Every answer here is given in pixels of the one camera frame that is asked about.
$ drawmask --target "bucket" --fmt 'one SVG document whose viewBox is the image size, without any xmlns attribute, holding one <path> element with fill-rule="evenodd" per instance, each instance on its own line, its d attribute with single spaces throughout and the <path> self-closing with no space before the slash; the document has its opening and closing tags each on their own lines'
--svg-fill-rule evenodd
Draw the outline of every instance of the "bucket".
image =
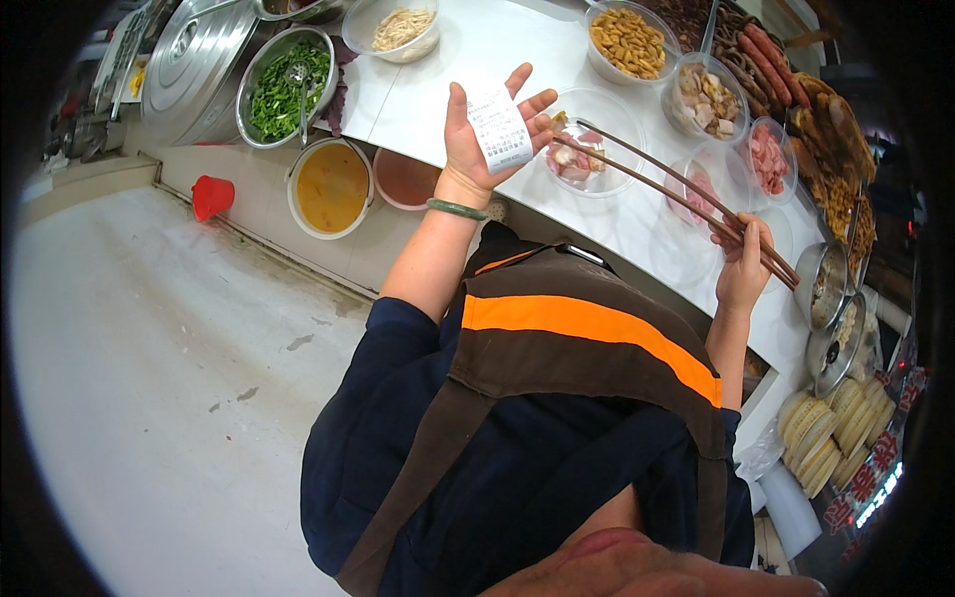
<svg viewBox="0 0 955 597">
<path fill-rule="evenodd" d="M 200 176 L 192 185 L 192 213 L 202 222 L 232 206 L 236 189 L 231 181 Z"/>
<path fill-rule="evenodd" d="M 365 173 L 368 177 L 368 186 L 363 190 L 365 193 L 365 200 L 361 211 L 358 213 L 358 216 L 354 219 L 354 221 L 343 230 L 338 232 L 327 232 L 326 230 L 322 230 L 321 228 L 312 225 L 312 223 L 310 223 L 306 218 L 305 214 L 302 213 L 302 206 L 298 201 L 298 181 L 299 176 L 302 173 L 302 167 L 306 164 L 308 159 L 322 147 L 333 143 L 339 143 L 348 146 L 361 159 L 365 166 Z M 291 169 L 286 173 L 286 180 L 288 207 L 291 209 L 292 217 L 295 219 L 295 222 L 310 236 L 313 236 L 316 239 L 322 239 L 323 241 L 333 241 L 350 234 L 355 228 L 358 227 L 359 224 L 362 223 L 362 221 L 365 219 L 365 216 L 368 215 L 371 204 L 374 202 L 374 180 L 372 179 L 371 174 L 371 163 L 368 161 L 368 157 L 364 154 L 364 152 L 362 152 L 361 149 L 345 139 L 329 137 L 312 143 L 305 149 L 305 151 L 302 152 L 302 154 L 292 165 Z"/>
<path fill-rule="evenodd" d="M 371 174 L 382 199 L 398 209 L 420 211 L 435 195 L 441 169 L 379 147 Z"/>
</svg>

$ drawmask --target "long wooden chopsticks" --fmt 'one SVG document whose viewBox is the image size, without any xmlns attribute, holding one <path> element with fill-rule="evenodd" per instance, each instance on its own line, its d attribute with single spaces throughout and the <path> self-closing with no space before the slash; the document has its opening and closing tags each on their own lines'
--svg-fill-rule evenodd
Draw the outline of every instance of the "long wooden chopsticks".
<svg viewBox="0 0 955 597">
<path fill-rule="evenodd" d="M 667 165 L 664 164 L 663 162 L 659 161 L 658 159 L 654 158 L 652 155 L 648 154 L 647 152 L 642 151 L 642 150 L 638 149 L 637 147 L 634 147 L 633 145 L 627 143 L 627 142 L 624 141 L 623 139 L 620 139 L 620 138 L 618 138 L 618 137 L 614 137 L 613 135 L 611 135 L 611 134 L 608 133 L 607 131 L 602 131 L 601 129 L 597 128 L 596 126 L 594 126 L 593 124 L 587 122 L 586 120 L 581 120 L 581 119 L 577 118 L 576 122 L 577 122 L 577 124 L 580 124 L 581 126 L 583 126 L 583 127 L 585 127 L 585 128 L 588 128 L 588 129 L 590 129 L 591 131 L 593 131 L 593 132 L 595 132 L 595 133 L 599 133 L 600 135 L 606 137 L 607 139 L 610 139 L 611 141 L 614 141 L 615 143 L 617 143 L 617 144 L 619 144 L 619 145 L 625 147 L 626 149 L 628 149 L 628 150 L 632 151 L 633 153 L 637 154 L 638 156 L 640 156 L 640 157 L 643 158 L 644 160 L 649 161 L 650 163 L 652 163 L 652 164 L 655 165 L 656 167 L 660 168 L 661 170 L 663 170 L 663 171 L 666 172 L 667 174 L 673 176 L 673 177 L 674 177 L 675 179 L 677 179 L 679 182 L 681 182 L 682 184 L 684 184 L 684 185 L 687 186 L 688 188 L 690 188 L 690 189 L 692 189 L 693 191 L 695 191 L 700 197 L 702 197 L 704 200 L 706 200 L 707 203 L 711 204 L 713 207 L 715 207 L 716 209 L 718 209 L 718 210 L 720 211 L 720 213 L 722 213 L 724 216 L 727 217 L 728 220 L 730 220 L 732 226 L 733 226 L 736 230 L 739 230 L 740 232 L 742 232 L 743 230 L 746 229 L 746 226 L 743 225 L 743 223 L 739 221 L 739 218 L 736 216 L 736 214 L 734 214 L 732 211 L 730 211 L 730 209 L 729 209 L 726 205 L 724 205 L 722 202 L 720 202 L 719 200 L 717 200 L 716 198 L 714 198 L 713 196 L 711 196 L 710 193 L 707 193 L 707 192 L 704 191 L 702 188 L 700 188 L 700 186 L 699 186 L 698 184 L 696 184 L 695 182 L 688 180 L 686 177 L 684 177 L 684 176 L 681 175 L 680 173 L 674 171 L 672 168 L 670 168 L 669 166 L 667 166 Z M 696 213 L 697 215 L 700 215 L 699 212 L 698 212 L 698 210 L 693 209 L 692 211 L 693 211 L 693 213 Z M 775 250 L 774 250 L 771 246 L 767 245 L 766 241 L 764 241 L 764 240 L 762 240 L 762 239 L 759 239 L 759 246 L 760 246 L 760 248 L 762 249 L 762 252 L 763 252 L 763 253 L 768 253 L 769 256 L 770 256 L 770 258 L 771 258 L 774 262 L 776 262 L 777 264 L 779 264 L 779 266 L 782 268 L 782 270 L 786 272 L 786 275 L 789 276 L 789 279 L 790 279 L 790 281 L 793 283 L 793 286 L 794 286 L 794 287 L 795 287 L 795 285 L 799 284 L 799 276 L 798 276 L 798 274 L 796 274 L 796 271 L 792 268 L 792 266 L 790 266 L 789 264 L 786 263 L 786 260 L 785 260 L 785 259 L 783 259 L 782 257 L 780 257 L 779 254 L 776 253 Z"/>
<path fill-rule="evenodd" d="M 642 182 L 642 183 L 644 183 L 644 184 L 646 184 L 646 185 L 648 185 L 648 186 L 650 186 L 650 187 L 652 187 L 652 188 L 654 188 L 654 189 L 660 191 L 661 193 L 663 193 L 663 194 L 666 195 L 667 197 L 670 197 L 671 199 L 673 199 L 673 200 L 676 201 L 677 203 L 680 203 L 680 204 L 683 205 L 686 209 L 688 209 L 689 211 L 693 212 L 694 214 L 696 214 L 697 216 L 699 216 L 700 218 L 702 218 L 703 220 L 705 220 L 705 221 L 707 222 L 707 224 L 709 224 L 710 226 L 712 226 L 715 230 L 718 230 L 719 233 L 722 234 L 723 236 L 725 236 L 726 238 L 731 239 L 733 242 L 737 243 L 737 244 L 740 245 L 740 246 L 743 245 L 743 237 L 742 237 L 742 235 L 741 235 L 740 232 L 738 232 L 738 231 L 736 231 L 736 230 L 734 230 L 734 229 L 732 229 L 732 228 L 727 227 L 725 224 L 723 224 L 723 223 L 720 222 L 719 220 L 716 220 L 716 219 L 715 219 L 713 216 L 711 216 L 710 214 L 704 212 L 703 210 L 701 210 L 701 209 L 700 209 L 699 207 L 697 207 L 696 205 L 693 205 L 692 203 L 688 202 L 688 201 L 685 200 L 684 198 L 680 197 L 679 195 L 677 195 L 677 194 L 674 193 L 673 191 L 669 190 L 668 188 L 666 188 L 664 185 L 660 184 L 659 182 L 657 182 L 657 181 L 652 181 L 652 180 L 648 179 L 647 177 L 643 176 L 642 174 L 640 174 L 640 173 L 638 173 L 638 172 L 636 172 L 636 171 L 634 171 L 634 170 L 631 170 L 630 168 L 627 168 L 626 166 L 624 166 L 624 165 L 622 165 L 622 164 L 619 164 L 619 163 L 617 163 L 616 161 L 611 160 L 610 158 L 605 158 L 604 156 L 602 156 L 601 154 L 598 154 L 597 152 L 593 151 L 593 150 L 590 149 L 589 147 L 584 147 L 583 145 L 579 145 L 579 144 L 577 144 L 577 143 L 570 143 L 570 142 L 567 142 L 567 141 L 565 141 L 565 140 L 563 140 L 563 139 L 560 139 L 559 137 L 554 137 L 554 142 L 556 142 L 556 143 L 558 143 L 558 144 L 560 144 L 560 145 L 566 145 L 567 147 L 570 147 L 570 148 L 572 148 L 572 149 L 576 149 L 577 151 L 580 151 L 580 152 L 583 152 L 583 153 L 587 154 L 588 156 L 590 156 L 590 157 L 593 158 L 594 160 L 600 160 L 600 161 L 602 161 L 602 162 L 604 162 L 604 163 L 606 163 L 606 164 L 608 164 L 608 165 L 610 165 L 610 166 L 613 166 L 614 168 L 620 170 L 620 171 L 623 172 L 624 174 L 629 174 L 630 176 L 632 176 L 632 177 L 635 178 L 636 180 L 638 180 L 638 181 L 640 181 L 640 182 Z M 766 252 L 760 251 L 759 261 L 762 262 L 762 264 L 763 264 L 764 266 L 766 266 L 766 268 L 767 268 L 770 272 L 772 272 L 777 278 L 779 278 L 779 279 L 782 281 L 782 283 L 785 284 L 787 288 L 789 288 L 789 290 L 795 290 L 795 289 L 796 289 L 796 283 L 794 283 L 793 280 L 791 280 L 791 279 L 789 278 L 789 276 L 787 276 L 785 273 L 783 273 L 783 272 L 779 269 L 779 267 L 777 267 L 776 264 L 773 263 L 773 260 L 770 258 L 769 255 L 766 254 Z"/>
</svg>

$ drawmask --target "hand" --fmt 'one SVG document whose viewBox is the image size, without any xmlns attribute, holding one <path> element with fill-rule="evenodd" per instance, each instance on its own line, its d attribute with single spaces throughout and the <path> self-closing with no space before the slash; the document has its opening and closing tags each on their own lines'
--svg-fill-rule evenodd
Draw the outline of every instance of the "hand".
<svg viewBox="0 0 955 597">
<path fill-rule="evenodd" d="M 530 63 L 523 63 L 511 73 L 511 76 L 504 82 L 511 98 L 514 98 L 523 87 L 527 77 L 531 75 Z M 548 89 L 540 92 L 518 106 L 520 115 L 524 118 L 524 124 L 527 125 L 527 132 L 530 134 L 534 154 L 536 155 L 542 148 L 547 146 L 554 134 L 550 131 L 550 117 L 541 114 L 554 101 L 557 100 L 557 92 Z M 487 195 L 494 187 L 511 178 L 515 172 L 520 170 L 520 166 L 509 168 L 503 172 L 491 175 L 487 170 L 487 162 L 484 160 L 484 154 L 480 151 L 478 138 L 475 137 L 474 128 L 468 122 L 467 96 L 464 89 L 457 83 L 451 84 L 451 97 L 448 99 L 448 117 L 444 123 L 444 145 L 448 152 L 448 163 L 444 167 L 444 175 L 456 179 L 464 186 L 471 187 L 477 195 Z"/>
<path fill-rule="evenodd" d="M 773 246 L 773 234 L 766 223 L 753 214 L 739 212 L 736 214 L 739 221 L 746 225 L 743 233 L 743 246 L 737 246 L 729 239 L 710 230 L 712 240 L 723 247 L 726 253 L 726 263 L 716 281 L 716 300 L 719 307 L 733 314 L 745 315 L 749 319 L 753 306 L 759 294 L 766 287 L 770 279 L 770 271 L 759 261 L 759 240 Z M 723 222 L 730 225 L 730 221 L 723 216 Z"/>
</svg>

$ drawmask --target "green bangle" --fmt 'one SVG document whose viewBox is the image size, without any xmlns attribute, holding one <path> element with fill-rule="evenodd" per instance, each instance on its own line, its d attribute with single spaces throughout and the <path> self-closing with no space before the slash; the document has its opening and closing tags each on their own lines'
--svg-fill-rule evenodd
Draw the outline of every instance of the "green bangle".
<svg viewBox="0 0 955 597">
<path fill-rule="evenodd" d="M 442 201 L 441 199 L 435 199 L 434 197 L 428 200 L 428 206 L 438 211 L 455 214 L 456 216 L 460 216 L 462 218 L 470 218 L 471 220 L 477 220 L 478 222 L 487 220 L 487 214 L 479 209 L 474 209 L 473 207 L 468 207 L 467 205 L 459 205 L 458 203 Z"/>
</svg>

